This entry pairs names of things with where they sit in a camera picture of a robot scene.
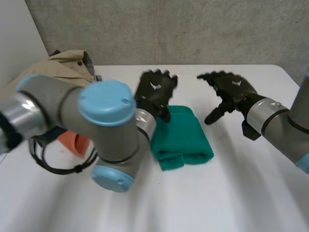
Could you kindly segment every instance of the green towel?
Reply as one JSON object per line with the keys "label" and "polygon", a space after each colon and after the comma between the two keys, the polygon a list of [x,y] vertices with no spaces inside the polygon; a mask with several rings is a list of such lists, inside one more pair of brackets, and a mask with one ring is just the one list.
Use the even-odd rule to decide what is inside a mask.
{"label": "green towel", "polygon": [[171,170],[184,164],[206,163],[213,157],[209,142],[193,111],[186,106],[169,106],[171,120],[157,119],[151,151],[161,169]]}

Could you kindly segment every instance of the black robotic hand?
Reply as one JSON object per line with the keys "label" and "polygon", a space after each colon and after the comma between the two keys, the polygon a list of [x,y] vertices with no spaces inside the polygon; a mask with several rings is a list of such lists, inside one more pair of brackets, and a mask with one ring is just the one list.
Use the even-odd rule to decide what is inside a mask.
{"label": "black robotic hand", "polygon": [[165,122],[169,122],[170,113],[167,105],[177,83],[178,77],[176,75],[171,77],[169,71],[144,72],[135,92],[137,107],[148,111],[155,118],[159,116]]}
{"label": "black robotic hand", "polygon": [[206,118],[205,123],[210,125],[221,118],[225,112],[241,111],[245,117],[242,123],[243,134],[256,140],[260,137],[246,121],[248,111],[259,100],[265,98],[257,94],[252,85],[242,76],[233,73],[212,72],[199,75],[197,79],[203,79],[214,88],[222,102]]}

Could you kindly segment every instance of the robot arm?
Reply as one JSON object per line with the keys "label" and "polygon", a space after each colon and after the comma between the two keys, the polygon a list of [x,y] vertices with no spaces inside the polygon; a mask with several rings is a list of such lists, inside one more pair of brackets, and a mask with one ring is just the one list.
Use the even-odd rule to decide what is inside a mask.
{"label": "robot arm", "polygon": [[167,104],[176,86],[177,77],[167,72],[146,72],[135,101],[129,87],[115,80],[82,88],[48,76],[25,79],[0,104],[1,153],[59,126],[93,141],[100,158],[92,172],[95,182],[126,192],[148,149],[156,117],[169,121]]}
{"label": "robot arm", "polygon": [[256,140],[261,135],[297,167],[309,174],[309,77],[306,77],[291,110],[279,102],[260,96],[249,82],[232,73],[200,75],[212,86],[222,103],[205,119],[212,124],[225,112],[240,111],[244,116],[244,136]]}

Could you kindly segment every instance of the orange object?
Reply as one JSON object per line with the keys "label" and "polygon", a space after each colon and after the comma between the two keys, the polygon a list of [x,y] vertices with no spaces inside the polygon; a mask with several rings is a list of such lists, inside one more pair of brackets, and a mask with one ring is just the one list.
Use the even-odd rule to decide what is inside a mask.
{"label": "orange object", "polygon": [[58,140],[74,155],[84,158],[90,140],[74,132],[68,131],[58,137]]}

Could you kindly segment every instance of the white logo on hand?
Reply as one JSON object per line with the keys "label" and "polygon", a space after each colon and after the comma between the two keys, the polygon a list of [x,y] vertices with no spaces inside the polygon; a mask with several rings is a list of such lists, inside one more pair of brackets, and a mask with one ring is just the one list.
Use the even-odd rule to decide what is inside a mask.
{"label": "white logo on hand", "polygon": [[154,88],[154,90],[157,90],[157,89],[161,88],[160,85],[155,86],[153,83],[151,83],[151,82],[149,82],[149,83],[151,84],[152,88]]}
{"label": "white logo on hand", "polygon": [[240,86],[241,81],[239,81],[239,82],[234,82],[234,81],[232,81],[232,84]]}

